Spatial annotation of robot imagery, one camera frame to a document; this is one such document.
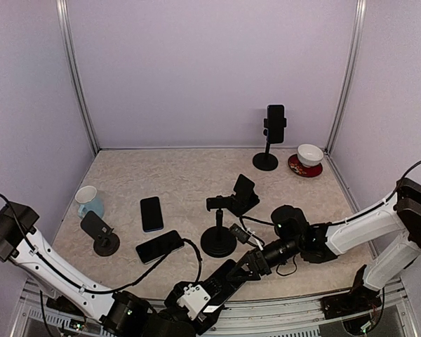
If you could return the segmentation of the black round-base pole stand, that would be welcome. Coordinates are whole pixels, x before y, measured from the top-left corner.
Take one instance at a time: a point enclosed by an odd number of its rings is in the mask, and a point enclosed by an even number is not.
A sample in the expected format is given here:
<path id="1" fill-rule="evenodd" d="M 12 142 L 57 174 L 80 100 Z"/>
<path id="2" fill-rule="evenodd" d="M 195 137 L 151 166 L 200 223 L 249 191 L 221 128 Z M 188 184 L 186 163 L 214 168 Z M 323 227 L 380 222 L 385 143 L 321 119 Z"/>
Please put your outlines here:
<path id="1" fill-rule="evenodd" d="M 278 159 L 271 154 L 270 146 L 271 144 L 268 142 L 268 129 L 267 129 L 267 118 L 264 119 L 264 130 L 263 135 L 266 137 L 266 145 L 265 151 L 261 153 L 257 153 L 252 160 L 252 163 L 255 168 L 261 171 L 273 171 L 279 165 Z"/>

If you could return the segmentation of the blue-edged black smartphone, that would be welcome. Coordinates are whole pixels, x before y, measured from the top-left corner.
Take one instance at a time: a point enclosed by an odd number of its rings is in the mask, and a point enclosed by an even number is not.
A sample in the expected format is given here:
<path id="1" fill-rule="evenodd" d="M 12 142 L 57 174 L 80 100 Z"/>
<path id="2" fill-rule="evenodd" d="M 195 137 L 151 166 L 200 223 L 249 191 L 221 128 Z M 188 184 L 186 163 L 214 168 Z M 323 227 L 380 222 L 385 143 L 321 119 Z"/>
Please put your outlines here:
<path id="1" fill-rule="evenodd" d="M 284 129 L 286 127 L 285 107 L 283 105 L 267 106 L 267 129 L 268 142 L 279 144 L 284 140 Z"/>

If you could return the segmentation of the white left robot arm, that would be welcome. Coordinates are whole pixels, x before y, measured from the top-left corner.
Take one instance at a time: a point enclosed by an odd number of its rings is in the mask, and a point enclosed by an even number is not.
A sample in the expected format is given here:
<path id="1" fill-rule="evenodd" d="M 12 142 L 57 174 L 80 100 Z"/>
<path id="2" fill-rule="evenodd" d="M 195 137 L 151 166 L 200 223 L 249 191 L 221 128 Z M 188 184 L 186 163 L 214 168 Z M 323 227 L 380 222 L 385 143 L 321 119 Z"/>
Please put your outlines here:
<path id="1" fill-rule="evenodd" d="M 185 284 L 173 302 L 157 312 L 126 287 L 94 282 L 59 256 L 36 229 L 37 213 L 6 201 L 0 210 L 0 261 L 22 268 L 69 312 L 81 311 L 115 336 L 197 336 L 209 330 L 223 310 L 212 303 L 213 279 Z"/>

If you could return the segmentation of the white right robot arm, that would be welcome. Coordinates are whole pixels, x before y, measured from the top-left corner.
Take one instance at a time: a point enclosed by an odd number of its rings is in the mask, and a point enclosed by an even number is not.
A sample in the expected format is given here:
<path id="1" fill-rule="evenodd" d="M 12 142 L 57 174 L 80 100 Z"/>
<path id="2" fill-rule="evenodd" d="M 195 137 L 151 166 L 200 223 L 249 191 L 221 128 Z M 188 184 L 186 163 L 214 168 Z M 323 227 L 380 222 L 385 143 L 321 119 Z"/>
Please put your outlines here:
<path id="1" fill-rule="evenodd" d="M 326 263 L 356 246 L 398 232 L 372 263 L 357 272 L 345 306 L 358 312 L 421 256 L 421 185 L 409 178 L 398 180 L 395 190 L 382 201 L 338 223 L 311 225 L 301 209 L 290 205 L 275 209 L 271 219 L 278 239 L 245 253 L 228 272 L 228 281 L 258 281 L 296 255 L 309 263 Z"/>

